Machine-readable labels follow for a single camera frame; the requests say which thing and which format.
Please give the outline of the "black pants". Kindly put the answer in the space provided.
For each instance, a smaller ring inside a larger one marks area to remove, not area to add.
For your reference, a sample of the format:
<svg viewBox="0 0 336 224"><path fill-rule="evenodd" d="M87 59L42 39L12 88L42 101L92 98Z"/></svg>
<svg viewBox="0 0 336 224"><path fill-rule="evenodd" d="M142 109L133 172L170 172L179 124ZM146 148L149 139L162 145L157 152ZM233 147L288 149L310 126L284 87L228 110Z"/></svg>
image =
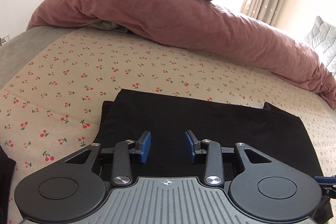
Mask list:
<svg viewBox="0 0 336 224"><path fill-rule="evenodd" d="M310 137L300 118L268 103L247 110L205 101L121 90L102 105L95 142L106 164L110 198L134 193L141 223L326 223L330 199ZM185 132L201 142L191 162ZM151 133L145 164L135 144Z"/></svg>

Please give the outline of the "cherry print bed sheet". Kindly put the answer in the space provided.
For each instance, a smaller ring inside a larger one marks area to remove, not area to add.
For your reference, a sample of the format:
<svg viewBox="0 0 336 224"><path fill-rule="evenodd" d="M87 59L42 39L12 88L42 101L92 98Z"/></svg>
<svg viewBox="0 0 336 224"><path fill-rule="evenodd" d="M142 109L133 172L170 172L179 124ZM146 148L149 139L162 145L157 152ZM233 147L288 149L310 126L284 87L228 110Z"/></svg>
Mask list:
<svg viewBox="0 0 336 224"><path fill-rule="evenodd" d="M301 118L323 174L335 174L335 111L312 92L217 55L138 36L82 28L57 39L1 87L1 147L16 162L13 186L91 144L101 107L120 90L260 108Z"/></svg>

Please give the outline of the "pink duvet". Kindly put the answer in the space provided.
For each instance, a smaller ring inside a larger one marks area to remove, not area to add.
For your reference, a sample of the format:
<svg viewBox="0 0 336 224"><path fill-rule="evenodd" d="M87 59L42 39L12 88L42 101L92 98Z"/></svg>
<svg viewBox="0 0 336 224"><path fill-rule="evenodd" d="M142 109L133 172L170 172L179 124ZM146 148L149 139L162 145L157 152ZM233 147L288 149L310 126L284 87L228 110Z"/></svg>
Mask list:
<svg viewBox="0 0 336 224"><path fill-rule="evenodd" d="M335 79L302 42L207 0L44 0L28 27L80 27L105 20L138 36L265 69L335 108Z"/></svg>

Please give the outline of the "grey quilted headboard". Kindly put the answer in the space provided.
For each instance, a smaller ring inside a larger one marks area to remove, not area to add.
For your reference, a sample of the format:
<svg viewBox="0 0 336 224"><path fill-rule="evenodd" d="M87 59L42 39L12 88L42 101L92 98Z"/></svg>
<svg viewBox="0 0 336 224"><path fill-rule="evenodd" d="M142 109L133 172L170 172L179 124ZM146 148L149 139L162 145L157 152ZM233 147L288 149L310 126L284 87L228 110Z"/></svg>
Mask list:
<svg viewBox="0 0 336 224"><path fill-rule="evenodd" d="M335 26L317 16L311 31L305 38L306 44L318 55L320 61L335 77L336 29Z"/></svg>

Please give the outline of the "grey bed cover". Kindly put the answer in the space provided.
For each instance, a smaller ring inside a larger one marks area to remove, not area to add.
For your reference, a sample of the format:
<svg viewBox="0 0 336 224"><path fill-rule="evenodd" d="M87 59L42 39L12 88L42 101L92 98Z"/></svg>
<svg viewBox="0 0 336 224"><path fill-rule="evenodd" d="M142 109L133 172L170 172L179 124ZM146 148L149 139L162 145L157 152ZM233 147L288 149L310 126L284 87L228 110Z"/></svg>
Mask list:
<svg viewBox="0 0 336 224"><path fill-rule="evenodd" d="M12 38L0 51L0 86L4 87L37 54L74 28L38 26Z"/></svg>

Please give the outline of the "wall socket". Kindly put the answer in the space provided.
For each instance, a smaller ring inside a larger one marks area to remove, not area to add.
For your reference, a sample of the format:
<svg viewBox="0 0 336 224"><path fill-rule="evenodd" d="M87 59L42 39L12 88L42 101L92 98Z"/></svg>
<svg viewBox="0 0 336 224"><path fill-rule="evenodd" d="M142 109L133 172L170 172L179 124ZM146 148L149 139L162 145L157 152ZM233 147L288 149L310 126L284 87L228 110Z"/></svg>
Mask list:
<svg viewBox="0 0 336 224"><path fill-rule="evenodd" d="M10 39L9 34L5 34L5 35L1 36L0 46L3 46L7 42L9 42L9 39Z"/></svg>

